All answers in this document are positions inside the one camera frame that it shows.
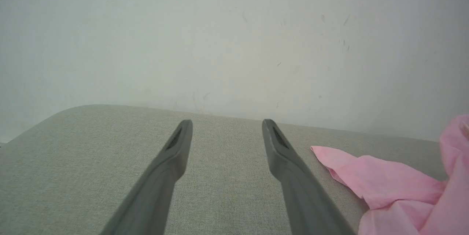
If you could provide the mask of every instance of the gray surface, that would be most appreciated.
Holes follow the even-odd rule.
[[[261,121],[115,105],[57,113],[0,148],[0,234],[97,234],[178,123],[192,119],[185,175],[166,234],[288,234],[280,184],[268,171]],[[373,155],[445,178],[435,142],[280,124],[357,230],[367,210],[309,149]]]

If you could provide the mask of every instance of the pink cloth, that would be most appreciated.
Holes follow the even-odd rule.
[[[456,117],[440,137],[449,180],[439,182],[402,163],[355,157],[311,146],[332,177],[370,207],[359,235],[469,234],[469,115]]]

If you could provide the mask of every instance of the pink fabric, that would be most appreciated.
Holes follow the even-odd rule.
[[[311,146],[331,176],[370,207],[359,235],[469,234],[469,115],[456,117],[440,137],[449,180],[439,182],[402,163]]]

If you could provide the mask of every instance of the white wall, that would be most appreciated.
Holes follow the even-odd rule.
[[[97,103],[436,140],[469,112],[468,5],[0,0],[0,141]]]

